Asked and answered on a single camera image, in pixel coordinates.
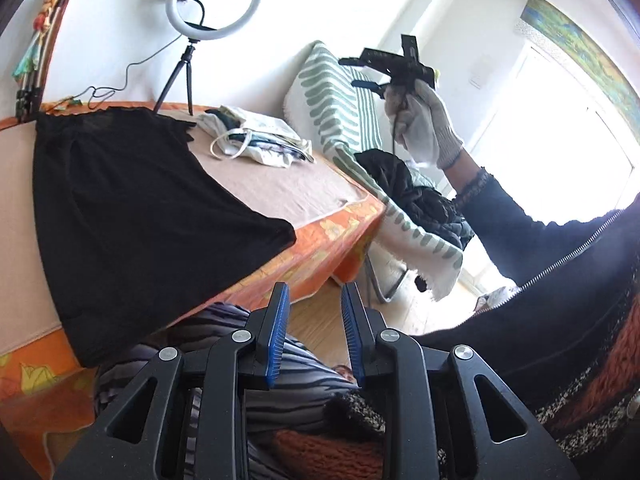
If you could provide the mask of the right gloved hand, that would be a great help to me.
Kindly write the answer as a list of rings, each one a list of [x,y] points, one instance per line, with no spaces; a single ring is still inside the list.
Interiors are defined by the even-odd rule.
[[[412,91],[390,84],[384,98],[394,139],[417,164],[445,170],[457,160],[463,141],[444,101],[426,82],[417,79]]]

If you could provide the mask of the right forearm black sleeve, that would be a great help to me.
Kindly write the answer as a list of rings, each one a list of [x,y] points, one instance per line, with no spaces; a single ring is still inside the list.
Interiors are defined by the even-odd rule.
[[[601,217],[565,224],[536,221],[499,181],[460,150],[444,167],[456,203],[492,263],[523,286],[549,272],[578,282],[608,283],[629,272],[639,251],[639,201]]]

